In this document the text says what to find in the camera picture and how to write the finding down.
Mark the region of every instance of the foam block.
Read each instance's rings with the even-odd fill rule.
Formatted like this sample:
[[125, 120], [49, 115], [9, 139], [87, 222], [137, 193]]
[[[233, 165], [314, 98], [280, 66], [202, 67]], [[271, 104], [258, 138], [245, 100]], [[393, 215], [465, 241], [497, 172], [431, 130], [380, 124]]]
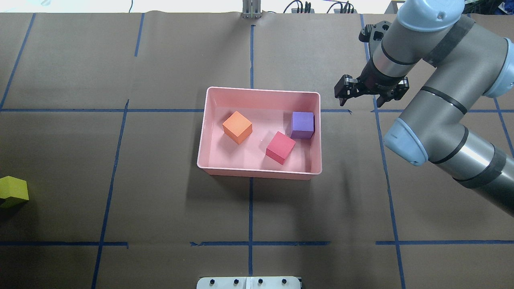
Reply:
[[10, 208], [28, 200], [26, 181], [12, 176], [0, 178], [0, 208]]
[[293, 112], [291, 138], [310, 139], [314, 134], [314, 113]]
[[240, 145], [252, 133], [252, 123], [236, 111], [223, 123], [223, 131]]
[[295, 144], [296, 141], [277, 132], [266, 148], [266, 155], [283, 165]]

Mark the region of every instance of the red cube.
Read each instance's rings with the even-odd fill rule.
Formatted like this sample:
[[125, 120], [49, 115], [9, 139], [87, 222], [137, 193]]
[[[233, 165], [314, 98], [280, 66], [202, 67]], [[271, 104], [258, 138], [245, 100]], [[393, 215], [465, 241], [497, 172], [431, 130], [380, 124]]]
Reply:
[[277, 132], [266, 148], [266, 155], [283, 165], [295, 144], [296, 141]]

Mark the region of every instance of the light blue joint cap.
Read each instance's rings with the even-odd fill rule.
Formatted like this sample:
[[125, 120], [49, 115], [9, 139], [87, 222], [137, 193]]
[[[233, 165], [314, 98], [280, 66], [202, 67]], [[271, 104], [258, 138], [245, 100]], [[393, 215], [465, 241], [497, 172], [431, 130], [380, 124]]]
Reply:
[[397, 118], [384, 138], [385, 146], [415, 166], [428, 161], [428, 154], [412, 129]]
[[507, 40], [509, 47], [502, 71], [491, 88], [484, 93], [485, 96], [490, 98], [503, 95], [514, 86], [514, 45], [510, 39], [505, 38], [505, 40]]
[[462, 0], [407, 0], [396, 19], [407, 29], [435, 32], [455, 24], [463, 10]]

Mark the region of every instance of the pink plastic bin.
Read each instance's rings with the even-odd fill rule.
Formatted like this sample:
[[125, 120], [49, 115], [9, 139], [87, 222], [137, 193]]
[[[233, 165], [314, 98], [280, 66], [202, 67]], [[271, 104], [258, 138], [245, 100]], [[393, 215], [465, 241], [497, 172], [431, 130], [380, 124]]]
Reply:
[[[223, 122], [239, 111], [252, 122], [253, 132], [235, 143], [223, 132]], [[296, 139], [281, 165], [266, 156], [277, 131], [287, 134], [293, 112], [312, 112], [311, 139]], [[197, 165], [211, 175], [311, 179], [321, 173], [320, 95], [314, 92], [210, 87], [205, 100]]]

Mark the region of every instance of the black band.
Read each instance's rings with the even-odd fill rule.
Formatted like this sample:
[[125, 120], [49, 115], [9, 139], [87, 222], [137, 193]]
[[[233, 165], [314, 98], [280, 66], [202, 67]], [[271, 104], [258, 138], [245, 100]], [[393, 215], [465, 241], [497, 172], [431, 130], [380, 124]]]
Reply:
[[391, 77], [383, 74], [377, 69], [373, 59], [371, 59], [366, 63], [358, 79], [372, 92], [381, 94], [390, 92], [404, 77]]
[[453, 25], [450, 31], [448, 31], [443, 39], [423, 60], [437, 67], [438, 64], [453, 51], [457, 44], [461, 42], [462, 38], [468, 34], [474, 24], [475, 21], [473, 19], [467, 16], [461, 16], [461, 19]]
[[497, 147], [494, 147], [494, 156], [491, 162], [480, 174], [465, 180], [455, 179], [459, 184], [468, 189], [476, 189], [485, 186], [502, 174], [507, 163], [507, 155]]
[[445, 94], [444, 92], [440, 92], [437, 89], [431, 88], [431, 87], [428, 87], [428, 86], [423, 86], [421, 88], [421, 90], [422, 91], [426, 91], [428, 93], [431, 93], [433, 95], [439, 96], [442, 99], [448, 101], [451, 105], [453, 105], [458, 110], [460, 110], [462, 112], [462, 114], [468, 113], [468, 109], [465, 106], [463, 106], [462, 103], [458, 102], [456, 99], [454, 99], [453, 97]]
[[438, 161], [433, 161], [432, 163], [434, 165], [438, 165], [438, 164], [442, 164], [445, 161], [453, 158], [453, 156], [456, 155], [462, 149], [462, 147], [466, 143], [466, 140], [468, 140], [468, 136], [469, 136], [469, 130], [467, 127], [464, 127], [464, 136], [462, 137], [461, 143], [459, 143], [458, 146], [449, 155], [447, 155], [446, 157], [444, 157]]
[[396, 64], [400, 64], [400, 65], [414, 65], [414, 64], [417, 63], [417, 62], [401, 62], [399, 60], [394, 59], [391, 55], [389, 55], [386, 52], [386, 49], [384, 48], [384, 42], [382, 42], [382, 41], [380, 41], [380, 47], [382, 48], [382, 52], [384, 53], [385, 57], [387, 57], [389, 60], [391, 60], [392, 62], [394, 62]]

